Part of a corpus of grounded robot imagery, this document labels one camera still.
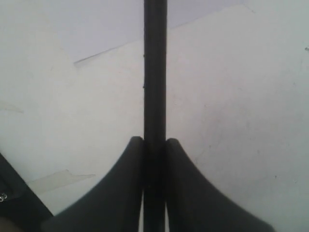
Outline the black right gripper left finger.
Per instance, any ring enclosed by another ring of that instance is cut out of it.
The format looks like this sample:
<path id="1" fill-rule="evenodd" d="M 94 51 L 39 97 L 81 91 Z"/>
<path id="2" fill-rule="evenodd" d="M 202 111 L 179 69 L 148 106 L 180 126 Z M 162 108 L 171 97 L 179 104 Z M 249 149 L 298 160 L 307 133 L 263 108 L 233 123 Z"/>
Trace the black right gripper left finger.
<path id="1" fill-rule="evenodd" d="M 44 232 L 137 232 L 143 139 L 132 137 L 106 176 L 76 203 L 42 224 Z"/>

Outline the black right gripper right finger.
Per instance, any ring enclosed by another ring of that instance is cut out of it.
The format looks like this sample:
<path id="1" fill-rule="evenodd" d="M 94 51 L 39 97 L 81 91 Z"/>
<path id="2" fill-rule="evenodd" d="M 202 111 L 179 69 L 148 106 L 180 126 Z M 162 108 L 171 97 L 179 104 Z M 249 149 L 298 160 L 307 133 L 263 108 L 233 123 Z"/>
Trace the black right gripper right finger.
<path id="1" fill-rule="evenodd" d="M 272 232 L 273 227 L 223 195 L 176 139 L 166 141 L 166 202 L 171 232 Z"/>

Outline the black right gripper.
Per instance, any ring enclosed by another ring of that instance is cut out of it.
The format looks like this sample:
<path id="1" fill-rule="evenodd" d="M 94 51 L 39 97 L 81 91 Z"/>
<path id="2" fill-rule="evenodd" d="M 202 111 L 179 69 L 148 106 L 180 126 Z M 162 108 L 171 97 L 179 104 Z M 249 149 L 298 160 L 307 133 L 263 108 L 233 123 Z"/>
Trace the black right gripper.
<path id="1" fill-rule="evenodd" d="M 42 223 L 53 217 L 4 156 L 0 157 L 0 217 L 25 232 L 41 232 Z"/>

